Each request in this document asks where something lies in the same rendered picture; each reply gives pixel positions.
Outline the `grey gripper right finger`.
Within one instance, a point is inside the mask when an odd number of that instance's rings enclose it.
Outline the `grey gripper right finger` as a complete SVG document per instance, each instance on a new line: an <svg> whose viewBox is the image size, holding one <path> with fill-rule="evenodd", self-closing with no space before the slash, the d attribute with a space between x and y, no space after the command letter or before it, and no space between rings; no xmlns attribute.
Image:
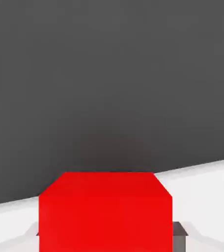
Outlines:
<svg viewBox="0 0 224 252"><path fill-rule="evenodd" d="M190 222L173 222L173 252L224 252L224 242L202 235Z"/></svg>

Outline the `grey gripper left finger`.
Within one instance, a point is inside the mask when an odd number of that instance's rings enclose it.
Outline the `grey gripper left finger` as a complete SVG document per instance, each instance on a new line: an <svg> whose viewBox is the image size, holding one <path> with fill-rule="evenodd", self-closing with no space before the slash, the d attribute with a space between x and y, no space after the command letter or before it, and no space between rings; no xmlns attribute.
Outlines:
<svg viewBox="0 0 224 252"><path fill-rule="evenodd" d="M38 222L21 236L0 243L0 252L39 252Z"/></svg>

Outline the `small red cube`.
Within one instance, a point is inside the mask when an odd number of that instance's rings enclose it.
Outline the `small red cube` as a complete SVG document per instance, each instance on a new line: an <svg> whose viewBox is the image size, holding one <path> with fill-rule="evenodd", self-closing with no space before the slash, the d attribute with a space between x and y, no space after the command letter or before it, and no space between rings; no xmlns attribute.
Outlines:
<svg viewBox="0 0 224 252"><path fill-rule="evenodd" d="M38 234L39 252L172 252L172 196L151 172L65 172Z"/></svg>

